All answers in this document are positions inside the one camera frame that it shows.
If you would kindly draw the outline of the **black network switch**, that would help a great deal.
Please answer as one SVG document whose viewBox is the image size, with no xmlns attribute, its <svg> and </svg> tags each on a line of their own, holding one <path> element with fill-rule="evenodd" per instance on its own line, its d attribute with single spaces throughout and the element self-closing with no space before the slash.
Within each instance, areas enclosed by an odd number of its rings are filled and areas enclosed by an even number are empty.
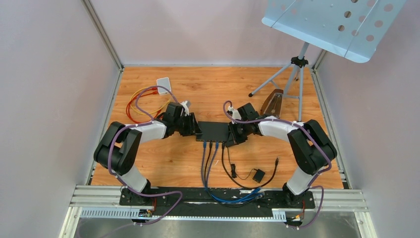
<svg viewBox="0 0 420 238">
<path fill-rule="evenodd" d="M 228 123 L 199 121 L 202 134 L 196 136 L 197 142 L 226 142 L 229 137 Z"/>
</svg>

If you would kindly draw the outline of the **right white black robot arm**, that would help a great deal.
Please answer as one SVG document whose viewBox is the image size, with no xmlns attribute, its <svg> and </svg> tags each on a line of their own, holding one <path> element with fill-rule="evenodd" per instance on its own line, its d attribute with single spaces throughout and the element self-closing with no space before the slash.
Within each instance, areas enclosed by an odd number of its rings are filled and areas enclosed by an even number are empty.
<svg viewBox="0 0 420 238">
<path fill-rule="evenodd" d="M 295 207 L 303 200 L 313 182 L 332 168 L 337 150 L 316 120 L 288 121 L 275 116 L 261 116 L 245 108 L 235 109 L 230 100 L 223 103 L 223 112 L 231 120 L 234 131 L 242 139 L 250 134 L 274 137 L 291 146 L 297 168 L 284 185 L 283 200 Z"/>
</svg>

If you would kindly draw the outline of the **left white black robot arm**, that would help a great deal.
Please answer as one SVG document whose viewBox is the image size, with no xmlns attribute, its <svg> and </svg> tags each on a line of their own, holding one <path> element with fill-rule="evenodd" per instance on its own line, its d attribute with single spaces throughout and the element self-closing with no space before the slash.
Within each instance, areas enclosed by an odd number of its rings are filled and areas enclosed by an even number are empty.
<svg viewBox="0 0 420 238">
<path fill-rule="evenodd" d="M 178 132 L 181 136 L 202 133 L 190 102 L 171 102 L 157 119 L 141 124 L 122 124 L 114 121 L 95 149 L 94 161 L 108 169 L 129 190 L 140 205 L 152 198 L 150 181 L 134 165 L 140 144 L 165 139 Z"/>
</svg>

